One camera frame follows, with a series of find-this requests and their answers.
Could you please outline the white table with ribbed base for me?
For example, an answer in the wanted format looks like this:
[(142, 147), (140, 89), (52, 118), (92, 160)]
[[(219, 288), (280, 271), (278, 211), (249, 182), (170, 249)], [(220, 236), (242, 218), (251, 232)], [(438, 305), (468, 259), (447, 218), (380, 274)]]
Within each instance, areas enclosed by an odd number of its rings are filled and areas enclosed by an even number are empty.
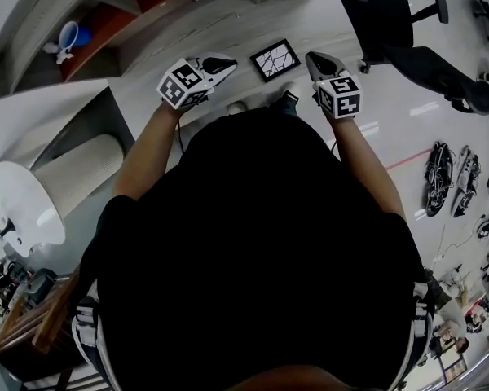
[(121, 167), (124, 154), (101, 134), (35, 171), (0, 162), (0, 217), (10, 218), (16, 238), (8, 243), (22, 257), (43, 244), (62, 244), (64, 219)]

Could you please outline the person's grey trousers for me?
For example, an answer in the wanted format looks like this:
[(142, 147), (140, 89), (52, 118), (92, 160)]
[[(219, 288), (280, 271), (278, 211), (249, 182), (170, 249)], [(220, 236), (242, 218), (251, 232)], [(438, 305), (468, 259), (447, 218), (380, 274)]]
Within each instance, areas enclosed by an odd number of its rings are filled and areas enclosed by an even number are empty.
[(269, 108), (273, 112), (283, 113), (289, 116), (297, 116), (297, 104), (299, 98), (289, 90), (286, 90)]

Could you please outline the grey wooden shelf unit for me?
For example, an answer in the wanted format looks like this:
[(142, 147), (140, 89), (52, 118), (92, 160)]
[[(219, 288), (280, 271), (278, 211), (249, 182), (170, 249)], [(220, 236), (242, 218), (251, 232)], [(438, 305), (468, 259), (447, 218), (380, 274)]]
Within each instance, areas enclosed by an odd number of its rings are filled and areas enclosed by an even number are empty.
[[(267, 0), (249, 0), (259, 4)], [(121, 44), (193, 0), (19, 0), (0, 31), (0, 99), (73, 81), (121, 77)], [(86, 46), (73, 47), (61, 65), (42, 48), (58, 44), (69, 21), (92, 32)]]

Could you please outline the black office chair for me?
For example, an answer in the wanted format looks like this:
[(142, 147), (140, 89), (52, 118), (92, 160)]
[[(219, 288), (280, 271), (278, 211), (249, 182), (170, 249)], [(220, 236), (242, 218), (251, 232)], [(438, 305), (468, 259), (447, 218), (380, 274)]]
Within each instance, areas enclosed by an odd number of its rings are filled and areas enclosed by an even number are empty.
[(359, 71), (391, 64), (409, 81), (442, 95), (459, 112), (489, 115), (489, 84), (467, 77), (426, 46), (414, 45), (413, 25), (436, 16), (449, 23), (446, 0), (411, 13), (408, 0), (341, 0), (363, 51)]

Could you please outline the blue plastic cup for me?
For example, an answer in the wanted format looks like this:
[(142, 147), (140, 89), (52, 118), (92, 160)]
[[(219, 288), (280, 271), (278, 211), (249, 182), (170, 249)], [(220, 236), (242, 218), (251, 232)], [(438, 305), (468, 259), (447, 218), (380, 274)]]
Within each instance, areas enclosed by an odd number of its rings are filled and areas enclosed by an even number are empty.
[(92, 40), (92, 32), (76, 21), (66, 23), (59, 33), (58, 44), (61, 49), (70, 50), (73, 47), (88, 45)]

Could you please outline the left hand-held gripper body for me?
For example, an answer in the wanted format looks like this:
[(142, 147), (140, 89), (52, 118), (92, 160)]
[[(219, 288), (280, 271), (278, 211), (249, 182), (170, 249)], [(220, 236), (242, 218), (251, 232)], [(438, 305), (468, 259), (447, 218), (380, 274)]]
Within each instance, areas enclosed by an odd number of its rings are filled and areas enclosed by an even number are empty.
[(166, 70), (156, 91), (174, 109), (183, 109), (201, 103), (214, 92), (214, 87), (181, 58)]

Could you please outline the small white figurine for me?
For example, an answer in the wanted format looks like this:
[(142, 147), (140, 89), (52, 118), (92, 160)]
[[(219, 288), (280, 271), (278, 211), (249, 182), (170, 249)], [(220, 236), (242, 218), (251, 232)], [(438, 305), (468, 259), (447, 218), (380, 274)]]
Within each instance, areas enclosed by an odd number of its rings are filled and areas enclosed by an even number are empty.
[(72, 59), (74, 55), (71, 53), (72, 46), (60, 47), (54, 42), (46, 43), (42, 50), (48, 55), (56, 56), (56, 64), (61, 65), (67, 59)]

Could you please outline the small black tabletop object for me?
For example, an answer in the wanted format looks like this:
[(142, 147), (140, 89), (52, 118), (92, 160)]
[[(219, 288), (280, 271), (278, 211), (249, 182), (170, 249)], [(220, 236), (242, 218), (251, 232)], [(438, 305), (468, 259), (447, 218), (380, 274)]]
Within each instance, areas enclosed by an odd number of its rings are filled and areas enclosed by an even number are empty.
[(3, 243), (15, 239), (17, 235), (14, 222), (8, 217), (0, 217), (0, 240)]

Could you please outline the person's left forearm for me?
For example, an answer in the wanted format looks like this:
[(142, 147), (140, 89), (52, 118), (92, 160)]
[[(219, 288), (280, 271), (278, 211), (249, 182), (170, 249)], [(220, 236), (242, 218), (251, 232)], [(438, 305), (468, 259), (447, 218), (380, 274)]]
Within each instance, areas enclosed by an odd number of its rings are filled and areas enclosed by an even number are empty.
[(165, 174), (174, 132), (184, 109), (163, 102), (152, 114), (120, 168), (112, 196), (140, 199)]

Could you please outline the black framed white picture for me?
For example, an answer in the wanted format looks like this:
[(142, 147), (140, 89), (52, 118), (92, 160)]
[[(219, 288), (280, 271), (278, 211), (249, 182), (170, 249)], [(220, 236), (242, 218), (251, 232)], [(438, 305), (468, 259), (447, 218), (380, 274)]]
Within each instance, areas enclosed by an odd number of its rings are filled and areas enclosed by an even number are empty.
[(249, 59), (264, 82), (272, 81), (301, 65), (286, 38), (251, 55)]

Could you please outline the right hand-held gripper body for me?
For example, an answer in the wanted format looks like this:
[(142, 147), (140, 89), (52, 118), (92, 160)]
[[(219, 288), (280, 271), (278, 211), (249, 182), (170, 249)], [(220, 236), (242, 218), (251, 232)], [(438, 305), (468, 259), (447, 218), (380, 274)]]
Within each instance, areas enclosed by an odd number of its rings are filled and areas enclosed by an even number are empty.
[(348, 72), (313, 83), (316, 102), (334, 119), (353, 117), (361, 113), (363, 91), (356, 75)]

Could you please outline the person's right forearm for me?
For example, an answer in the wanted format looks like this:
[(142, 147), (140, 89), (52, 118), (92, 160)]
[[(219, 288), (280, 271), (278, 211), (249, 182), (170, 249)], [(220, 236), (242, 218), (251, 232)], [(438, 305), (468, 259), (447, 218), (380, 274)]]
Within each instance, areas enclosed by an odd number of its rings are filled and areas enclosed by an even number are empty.
[(399, 192), (351, 117), (327, 118), (335, 135), (341, 162), (365, 186), (385, 213), (395, 213), (406, 219)]

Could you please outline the person's black shirt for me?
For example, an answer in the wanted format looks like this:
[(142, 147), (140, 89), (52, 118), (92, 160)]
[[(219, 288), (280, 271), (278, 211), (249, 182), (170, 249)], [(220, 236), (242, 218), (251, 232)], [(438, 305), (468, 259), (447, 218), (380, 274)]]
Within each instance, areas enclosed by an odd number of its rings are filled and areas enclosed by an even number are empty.
[(138, 199), (116, 195), (80, 265), (117, 391), (225, 391), (318, 367), (387, 391), (424, 268), (405, 218), (301, 118), (200, 130)]

